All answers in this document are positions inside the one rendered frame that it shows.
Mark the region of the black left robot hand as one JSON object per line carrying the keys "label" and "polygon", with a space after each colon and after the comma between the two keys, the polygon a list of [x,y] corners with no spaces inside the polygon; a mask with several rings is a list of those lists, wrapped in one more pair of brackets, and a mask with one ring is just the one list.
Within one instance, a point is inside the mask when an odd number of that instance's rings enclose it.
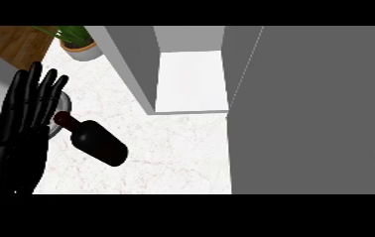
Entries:
{"label": "black left robot hand", "polygon": [[51,120],[70,77],[35,61],[20,69],[0,110],[0,196],[30,195],[42,180],[48,153]]}

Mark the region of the dark wine bottle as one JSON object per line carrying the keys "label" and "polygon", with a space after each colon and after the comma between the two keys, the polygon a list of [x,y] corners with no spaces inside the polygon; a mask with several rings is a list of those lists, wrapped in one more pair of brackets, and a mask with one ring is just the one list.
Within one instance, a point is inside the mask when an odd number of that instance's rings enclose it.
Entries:
{"label": "dark wine bottle", "polygon": [[110,166],[119,167],[128,159],[128,146],[95,120],[80,122],[71,113],[63,115],[61,126],[73,132],[73,145]]}

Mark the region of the grey open cabinet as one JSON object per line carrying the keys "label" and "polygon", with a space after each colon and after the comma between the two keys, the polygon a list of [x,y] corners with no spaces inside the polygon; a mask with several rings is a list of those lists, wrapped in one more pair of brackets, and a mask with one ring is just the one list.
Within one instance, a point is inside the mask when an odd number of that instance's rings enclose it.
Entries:
{"label": "grey open cabinet", "polygon": [[147,114],[231,111],[260,26],[89,26],[88,30]]}

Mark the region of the grey cabinet door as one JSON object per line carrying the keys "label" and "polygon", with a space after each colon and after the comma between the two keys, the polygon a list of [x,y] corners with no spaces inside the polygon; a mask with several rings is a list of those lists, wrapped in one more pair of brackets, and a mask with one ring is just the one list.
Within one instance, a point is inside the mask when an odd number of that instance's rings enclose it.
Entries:
{"label": "grey cabinet door", "polygon": [[375,27],[268,27],[229,117],[235,193],[375,193]]}

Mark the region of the grey round bowl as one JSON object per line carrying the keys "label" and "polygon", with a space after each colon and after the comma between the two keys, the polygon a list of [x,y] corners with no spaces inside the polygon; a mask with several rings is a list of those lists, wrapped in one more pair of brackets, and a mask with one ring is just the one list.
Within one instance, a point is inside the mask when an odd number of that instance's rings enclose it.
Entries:
{"label": "grey round bowl", "polygon": [[51,127],[49,138],[54,138],[63,130],[63,126],[61,126],[61,121],[64,118],[63,113],[68,114],[71,111],[73,111],[73,100],[67,92],[63,92],[58,108],[57,108],[54,117],[51,119],[51,124],[49,124],[49,127]]}

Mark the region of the potted green plant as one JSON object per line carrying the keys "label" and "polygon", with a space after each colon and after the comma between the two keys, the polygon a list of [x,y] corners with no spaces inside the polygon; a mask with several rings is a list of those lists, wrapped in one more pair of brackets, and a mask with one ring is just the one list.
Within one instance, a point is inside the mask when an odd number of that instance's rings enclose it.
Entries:
{"label": "potted green plant", "polygon": [[40,26],[35,26],[35,29],[61,41],[61,47],[74,60],[91,61],[102,56],[102,50],[85,26],[58,26],[55,31]]}

